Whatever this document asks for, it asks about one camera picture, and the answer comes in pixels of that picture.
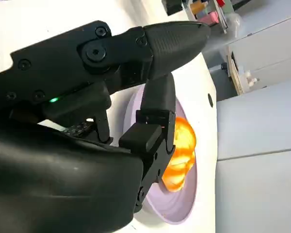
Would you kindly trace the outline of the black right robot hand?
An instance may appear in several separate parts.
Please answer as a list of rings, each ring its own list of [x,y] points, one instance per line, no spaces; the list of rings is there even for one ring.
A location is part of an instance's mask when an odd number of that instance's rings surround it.
[[[94,21],[13,52],[0,72],[0,233],[128,225],[175,151],[172,72],[209,36],[195,21],[119,35]]]

